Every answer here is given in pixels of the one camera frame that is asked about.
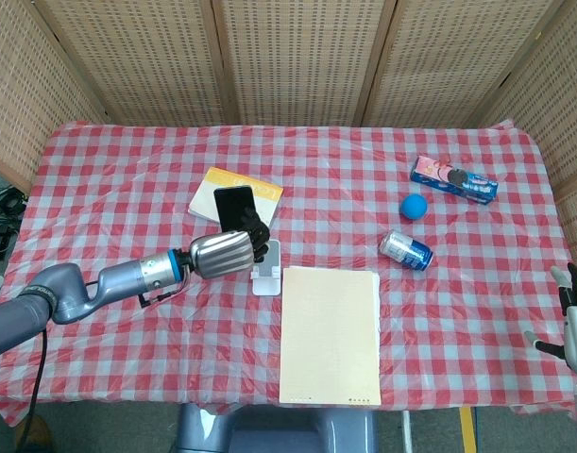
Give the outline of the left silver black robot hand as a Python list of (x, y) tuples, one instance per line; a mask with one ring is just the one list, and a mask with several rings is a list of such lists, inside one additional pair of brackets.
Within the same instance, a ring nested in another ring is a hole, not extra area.
[(244, 208), (237, 230), (194, 240), (186, 255), (188, 269), (204, 279), (251, 269), (269, 250), (270, 232), (254, 208)]

